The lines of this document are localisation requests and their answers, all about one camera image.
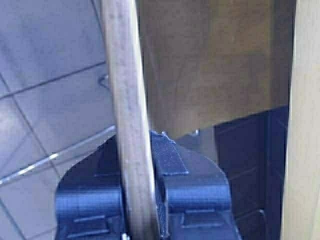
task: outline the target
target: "blue plastic part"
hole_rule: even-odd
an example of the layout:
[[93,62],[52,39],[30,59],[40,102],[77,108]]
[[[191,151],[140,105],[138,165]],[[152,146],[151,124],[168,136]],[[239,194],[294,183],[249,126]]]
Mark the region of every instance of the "blue plastic part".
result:
[[[229,183],[210,159],[150,133],[162,240],[241,240]],[[71,168],[56,191],[55,240],[120,240],[127,232],[116,138]]]

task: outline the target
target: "dark blue wall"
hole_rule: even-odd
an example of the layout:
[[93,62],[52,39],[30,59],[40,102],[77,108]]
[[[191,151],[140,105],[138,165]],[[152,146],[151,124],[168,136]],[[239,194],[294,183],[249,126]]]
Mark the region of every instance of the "dark blue wall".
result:
[[278,240],[288,108],[215,126],[219,166],[231,187],[243,240]]

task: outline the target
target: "light wood surface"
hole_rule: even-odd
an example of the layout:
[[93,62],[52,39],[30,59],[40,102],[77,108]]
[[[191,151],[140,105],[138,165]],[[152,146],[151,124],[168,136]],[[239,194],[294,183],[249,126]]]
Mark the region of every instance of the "light wood surface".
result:
[[159,226],[136,3],[102,0],[101,18],[130,236],[133,240],[157,239]]
[[289,2],[140,0],[152,127],[178,138],[287,105]]
[[282,240],[320,240],[320,1],[298,0]]

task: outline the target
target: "wooden board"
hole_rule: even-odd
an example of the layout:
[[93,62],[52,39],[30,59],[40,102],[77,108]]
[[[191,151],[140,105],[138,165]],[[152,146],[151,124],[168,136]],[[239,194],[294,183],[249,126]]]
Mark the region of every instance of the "wooden board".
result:
[[152,127],[176,138],[287,105],[291,19],[273,13],[272,0],[140,0]]
[[320,239],[320,1],[298,0],[282,240]]

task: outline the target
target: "wooden pole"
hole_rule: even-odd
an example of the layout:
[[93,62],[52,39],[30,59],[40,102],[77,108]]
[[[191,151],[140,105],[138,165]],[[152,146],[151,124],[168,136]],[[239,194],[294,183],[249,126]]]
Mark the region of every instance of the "wooden pole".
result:
[[130,236],[155,240],[159,224],[135,0],[102,0],[101,19]]
[[298,0],[282,240],[320,240],[320,1]]

